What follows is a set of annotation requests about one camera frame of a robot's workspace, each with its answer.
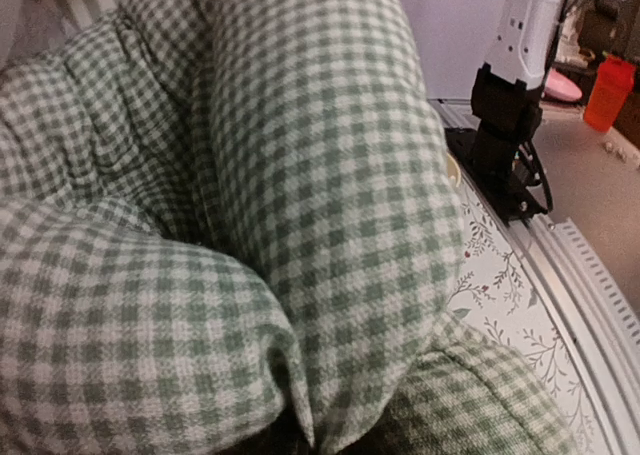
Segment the green checkered cushion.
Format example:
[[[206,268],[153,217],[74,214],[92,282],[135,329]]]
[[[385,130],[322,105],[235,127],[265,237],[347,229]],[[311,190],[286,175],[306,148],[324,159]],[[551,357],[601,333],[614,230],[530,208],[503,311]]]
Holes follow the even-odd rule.
[[[1,450],[576,453],[463,248],[398,0],[122,0],[1,72]]]

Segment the cream pet bowl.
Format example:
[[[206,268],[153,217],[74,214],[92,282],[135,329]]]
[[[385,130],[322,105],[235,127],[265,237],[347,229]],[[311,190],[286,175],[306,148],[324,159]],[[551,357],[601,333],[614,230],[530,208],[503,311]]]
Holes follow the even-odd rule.
[[[454,189],[458,189],[461,185],[461,169],[455,157],[450,152],[446,154],[446,165],[450,185]]]

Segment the green striped pet tent fabric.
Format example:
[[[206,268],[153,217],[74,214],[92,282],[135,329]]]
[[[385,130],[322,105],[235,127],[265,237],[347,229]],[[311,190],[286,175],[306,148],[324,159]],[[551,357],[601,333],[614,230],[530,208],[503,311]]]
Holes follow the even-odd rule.
[[[121,0],[24,0],[17,33],[45,45],[67,39]]]

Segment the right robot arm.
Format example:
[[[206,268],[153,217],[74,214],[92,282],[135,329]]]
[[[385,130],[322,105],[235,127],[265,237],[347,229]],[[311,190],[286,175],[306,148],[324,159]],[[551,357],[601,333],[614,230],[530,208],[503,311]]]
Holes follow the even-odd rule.
[[[485,62],[491,73],[525,88],[540,87],[546,59],[565,0],[505,0]]]

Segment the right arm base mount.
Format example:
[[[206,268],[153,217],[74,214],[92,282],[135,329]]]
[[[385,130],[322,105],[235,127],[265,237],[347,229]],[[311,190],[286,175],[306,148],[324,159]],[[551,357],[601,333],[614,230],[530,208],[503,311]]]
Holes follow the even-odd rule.
[[[447,128],[449,151],[506,224],[549,214],[553,197],[532,143],[540,127],[542,88],[511,83],[484,64],[471,96],[477,128]]]

